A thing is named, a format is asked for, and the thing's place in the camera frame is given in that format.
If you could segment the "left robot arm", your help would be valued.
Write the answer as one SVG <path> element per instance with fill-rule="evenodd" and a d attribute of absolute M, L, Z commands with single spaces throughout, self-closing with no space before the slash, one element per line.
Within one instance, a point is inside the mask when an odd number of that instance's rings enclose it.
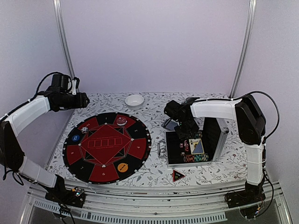
<path fill-rule="evenodd" d="M 3 179 L 17 175 L 15 181 L 23 185 L 22 179 L 51 189 L 51 194 L 60 203 L 69 199 L 69 191 L 59 185 L 63 179 L 29 159 L 22 150 L 18 136 L 31 123 L 52 111 L 86 108 L 90 100 L 86 93 L 78 92 L 80 79 L 61 72 L 46 75 L 52 77 L 50 86 L 40 90 L 37 86 L 33 97 L 20 104 L 0 119 L 0 163 L 4 167 Z"/>

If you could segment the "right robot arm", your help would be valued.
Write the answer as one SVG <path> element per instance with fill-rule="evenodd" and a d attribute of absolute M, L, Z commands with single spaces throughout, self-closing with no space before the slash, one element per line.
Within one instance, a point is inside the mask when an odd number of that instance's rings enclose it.
<path fill-rule="evenodd" d="M 175 131 L 181 139 L 192 137 L 199 130 L 195 122 L 197 118 L 235 121 L 239 138 L 247 153 L 247 189 L 242 192 L 241 197 L 245 203 L 252 203 L 259 197 L 259 188 L 265 179 L 265 145 L 271 134 L 265 133 L 266 118 L 253 97 L 253 92 L 238 98 L 193 97 L 181 104 L 172 100 L 166 104 L 164 113 L 169 120 L 178 122 Z"/>

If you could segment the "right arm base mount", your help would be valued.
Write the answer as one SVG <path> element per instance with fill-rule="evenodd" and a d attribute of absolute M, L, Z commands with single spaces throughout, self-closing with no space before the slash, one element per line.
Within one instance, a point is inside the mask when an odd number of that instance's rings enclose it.
<path fill-rule="evenodd" d="M 245 185 L 244 190 L 228 192 L 224 199 L 229 208 L 240 207 L 266 199 L 262 187 Z"/>

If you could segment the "orange big blind button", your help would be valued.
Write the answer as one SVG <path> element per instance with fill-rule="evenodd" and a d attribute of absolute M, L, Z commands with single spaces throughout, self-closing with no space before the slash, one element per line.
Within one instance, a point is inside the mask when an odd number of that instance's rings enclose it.
<path fill-rule="evenodd" d="M 118 171 L 121 172 L 121 173 L 127 172 L 127 171 L 128 171 L 128 164 L 127 164 L 127 163 L 120 163 L 120 164 L 117 166 L 117 169 L 118 169 Z"/>

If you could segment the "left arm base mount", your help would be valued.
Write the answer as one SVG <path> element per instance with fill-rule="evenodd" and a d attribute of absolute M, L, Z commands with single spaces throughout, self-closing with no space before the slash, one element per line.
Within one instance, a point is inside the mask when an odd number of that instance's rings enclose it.
<path fill-rule="evenodd" d="M 81 188 L 75 187 L 74 189 L 66 189 L 63 187 L 62 189 L 54 189 L 47 188 L 45 195 L 45 199 L 49 201 L 53 201 L 56 203 L 60 203 L 62 205 L 69 205 L 77 208 L 83 208 L 85 203 L 86 194 L 84 190 Z"/>

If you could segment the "blue small blind button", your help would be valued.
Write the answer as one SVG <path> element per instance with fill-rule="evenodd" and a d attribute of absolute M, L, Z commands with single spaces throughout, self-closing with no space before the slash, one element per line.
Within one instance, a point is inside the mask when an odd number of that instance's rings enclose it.
<path fill-rule="evenodd" d="M 80 140 L 80 136 L 79 135 L 73 135 L 72 136 L 72 138 L 71 138 L 71 140 L 73 141 L 73 142 L 77 142 L 77 141 L 79 141 Z"/>

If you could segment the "blue white chip stack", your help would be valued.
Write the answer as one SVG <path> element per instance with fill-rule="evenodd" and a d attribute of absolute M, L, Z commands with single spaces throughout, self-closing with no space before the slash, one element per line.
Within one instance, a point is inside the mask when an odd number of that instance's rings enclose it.
<path fill-rule="evenodd" d="M 84 126 L 84 127 L 82 127 L 80 130 L 81 130 L 81 133 L 82 133 L 82 134 L 86 134 L 86 133 L 88 133 L 89 128 L 86 127 L 86 126 Z"/>

